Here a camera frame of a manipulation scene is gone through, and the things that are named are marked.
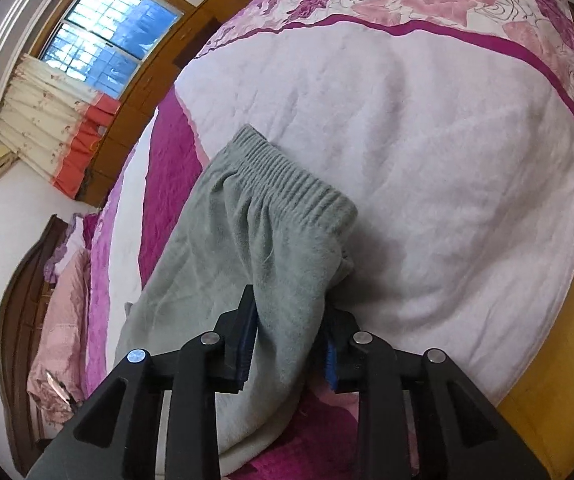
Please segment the grey sweatpants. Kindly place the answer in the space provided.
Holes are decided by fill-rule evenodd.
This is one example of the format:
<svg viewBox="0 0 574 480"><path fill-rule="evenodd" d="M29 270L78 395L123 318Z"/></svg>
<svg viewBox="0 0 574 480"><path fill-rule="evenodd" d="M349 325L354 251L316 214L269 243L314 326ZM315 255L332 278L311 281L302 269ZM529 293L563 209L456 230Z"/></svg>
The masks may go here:
<svg viewBox="0 0 574 480"><path fill-rule="evenodd" d="M345 194L241 128L200 174L130 308L116 355L161 354L212 328L252 288L260 326L249 379L217 398L224 474L270 446L296 411L326 293L352 269L355 220Z"/></svg>

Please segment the smartphone on black stand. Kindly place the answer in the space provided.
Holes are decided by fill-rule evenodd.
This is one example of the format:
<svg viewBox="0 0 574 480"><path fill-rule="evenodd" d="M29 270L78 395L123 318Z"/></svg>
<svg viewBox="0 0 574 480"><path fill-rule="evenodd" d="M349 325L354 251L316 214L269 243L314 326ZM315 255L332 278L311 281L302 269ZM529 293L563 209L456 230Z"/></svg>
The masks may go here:
<svg viewBox="0 0 574 480"><path fill-rule="evenodd" d="M52 391L57 394L58 398L63 400L63 402L69 406L70 410L74 412L78 408L78 402L76 402L73 394L50 370L46 370L45 374L48 386L52 388Z"/></svg>

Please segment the pink quilted pillow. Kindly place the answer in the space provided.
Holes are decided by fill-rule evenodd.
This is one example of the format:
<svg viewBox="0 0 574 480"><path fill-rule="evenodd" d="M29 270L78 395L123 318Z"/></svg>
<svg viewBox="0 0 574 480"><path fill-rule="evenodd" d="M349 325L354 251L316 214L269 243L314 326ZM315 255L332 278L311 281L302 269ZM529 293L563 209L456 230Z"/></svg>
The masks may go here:
<svg viewBox="0 0 574 480"><path fill-rule="evenodd" d="M79 249L63 268L52 291L43 321L40 343L32 362L26 392L52 425L72 417L72 408L48 384L52 375L72 394L85 399L84 374L89 303L89 251Z"/></svg>

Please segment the dark wooden headboard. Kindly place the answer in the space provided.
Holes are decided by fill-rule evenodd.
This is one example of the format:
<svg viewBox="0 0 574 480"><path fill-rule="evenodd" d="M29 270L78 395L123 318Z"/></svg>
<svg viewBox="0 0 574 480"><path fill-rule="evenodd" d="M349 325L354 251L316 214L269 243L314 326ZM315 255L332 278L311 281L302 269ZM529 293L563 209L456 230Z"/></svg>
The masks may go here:
<svg viewBox="0 0 574 480"><path fill-rule="evenodd" d="M44 278L47 260L64 239L66 222L49 218L38 241L11 275L0 303L0 398L14 468L27 474L47 438L26 392L52 285Z"/></svg>

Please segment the purple ruffled pillow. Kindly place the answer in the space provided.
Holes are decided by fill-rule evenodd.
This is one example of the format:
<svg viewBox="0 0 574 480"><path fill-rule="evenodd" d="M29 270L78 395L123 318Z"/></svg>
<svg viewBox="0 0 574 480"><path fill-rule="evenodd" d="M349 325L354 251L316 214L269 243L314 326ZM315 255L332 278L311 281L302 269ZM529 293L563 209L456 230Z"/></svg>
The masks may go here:
<svg viewBox="0 0 574 480"><path fill-rule="evenodd" d="M45 263L43 274L47 283L55 284L58 281L64 268L80 249L90 249L97 220L97 212L72 216L64 231L63 241L56 246L55 252Z"/></svg>

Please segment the orange cream left curtain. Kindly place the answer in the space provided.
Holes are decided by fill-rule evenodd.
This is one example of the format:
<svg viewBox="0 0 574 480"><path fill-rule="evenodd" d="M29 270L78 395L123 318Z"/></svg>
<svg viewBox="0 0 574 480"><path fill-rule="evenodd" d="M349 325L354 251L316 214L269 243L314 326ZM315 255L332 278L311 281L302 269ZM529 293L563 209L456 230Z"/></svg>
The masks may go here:
<svg viewBox="0 0 574 480"><path fill-rule="evenodd" d="M120 102L22 55L0 103L0 142L63 195L78 195Z"/></svg>

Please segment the purple white striped bedspread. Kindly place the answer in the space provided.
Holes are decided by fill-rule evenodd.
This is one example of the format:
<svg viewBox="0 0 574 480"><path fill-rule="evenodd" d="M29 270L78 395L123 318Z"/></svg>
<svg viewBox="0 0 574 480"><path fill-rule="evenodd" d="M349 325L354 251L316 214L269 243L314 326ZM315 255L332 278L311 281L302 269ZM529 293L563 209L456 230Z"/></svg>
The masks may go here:
<svg viewBox="0 0 574 480"><path fill-rule="evenodd" d="M357 207L337 304L501 401L574 278L569 0L252 0L132 128L90 242L86 390L244 125Z"/></svg>

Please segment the window with blue glass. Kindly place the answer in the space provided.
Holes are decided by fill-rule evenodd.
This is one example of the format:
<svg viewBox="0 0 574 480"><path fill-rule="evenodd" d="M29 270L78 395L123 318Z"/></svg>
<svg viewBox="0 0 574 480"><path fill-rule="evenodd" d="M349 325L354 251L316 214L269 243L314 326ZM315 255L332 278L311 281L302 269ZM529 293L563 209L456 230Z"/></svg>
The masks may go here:
<svg viewBox="0 0 574 480"><path fill-rule="evenodd" d="M188 0L62 0L30 55L118 99L162 38L194 9Z"/></svg>

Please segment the wooden window cabinet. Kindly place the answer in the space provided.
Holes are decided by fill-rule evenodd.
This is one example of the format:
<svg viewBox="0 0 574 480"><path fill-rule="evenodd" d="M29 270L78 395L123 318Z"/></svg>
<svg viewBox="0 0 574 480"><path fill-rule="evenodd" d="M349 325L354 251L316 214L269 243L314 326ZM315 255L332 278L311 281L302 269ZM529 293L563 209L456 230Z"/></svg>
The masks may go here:
<svg viewBox="0 0 574 480"><path fill-rule="evenodd" d="M86 170L77 200L104 205L127 155L175 78L214 32L250 1L205 0L162 38L120 96L121 106Z"/></svg>

